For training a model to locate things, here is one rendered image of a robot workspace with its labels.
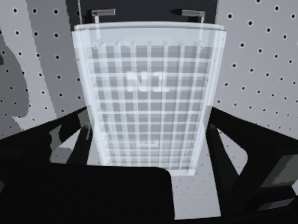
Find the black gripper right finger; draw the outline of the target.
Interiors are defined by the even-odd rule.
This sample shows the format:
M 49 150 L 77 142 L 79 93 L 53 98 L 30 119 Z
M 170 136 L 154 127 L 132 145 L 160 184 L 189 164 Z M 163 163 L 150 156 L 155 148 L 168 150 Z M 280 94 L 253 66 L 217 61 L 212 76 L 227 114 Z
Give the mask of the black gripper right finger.
M 238 175 L 218 129 L 247 153 Z M 298 140 L 237 118 L 212 106 L 206 141 L 221 216 L 239 214 L 260 191 L 289 187 L 298 180 Z

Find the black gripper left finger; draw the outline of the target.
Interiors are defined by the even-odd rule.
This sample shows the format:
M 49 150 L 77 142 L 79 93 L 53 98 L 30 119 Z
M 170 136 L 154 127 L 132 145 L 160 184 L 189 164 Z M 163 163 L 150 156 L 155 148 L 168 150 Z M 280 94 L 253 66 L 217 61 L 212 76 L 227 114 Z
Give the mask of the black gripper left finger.
M 0 139 L 0 156 L 52 163 L 53 151 L 79 129 L 80 133 L 66 164 L 87 165 L 93 131 L 86 106 L 61 118 Z

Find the grey perforated base plate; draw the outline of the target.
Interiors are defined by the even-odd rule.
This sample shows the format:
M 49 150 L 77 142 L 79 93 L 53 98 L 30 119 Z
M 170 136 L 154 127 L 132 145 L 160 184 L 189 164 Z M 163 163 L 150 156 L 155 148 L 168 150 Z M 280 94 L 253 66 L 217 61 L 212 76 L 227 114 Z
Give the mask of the grey perforated base plate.
M 0 139 L 86 106 L 78 0 L 0 0 Z M 213 107 L 298 140 L 298 0 L 219 0 L 227 31 Z M 217 128 L 218 129 L 218 128 Z M 218 129 L 240 175 L 248 157 Z M 194 175 L 171 176 L 175 219 L 218 217 L 206 136 Z

